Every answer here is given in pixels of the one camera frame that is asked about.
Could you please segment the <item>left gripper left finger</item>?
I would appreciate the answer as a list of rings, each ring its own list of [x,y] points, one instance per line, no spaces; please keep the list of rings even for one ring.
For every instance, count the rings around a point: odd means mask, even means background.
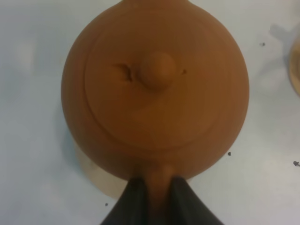
[[[132,178],[101,225],[148,225],[149,206],[145,181],[142,178]]]

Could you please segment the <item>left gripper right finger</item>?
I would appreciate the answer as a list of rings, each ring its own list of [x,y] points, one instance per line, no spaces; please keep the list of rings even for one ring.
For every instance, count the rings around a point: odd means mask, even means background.
[[[167,207],[170,225],[222,225],[182,177],[172,178]]]

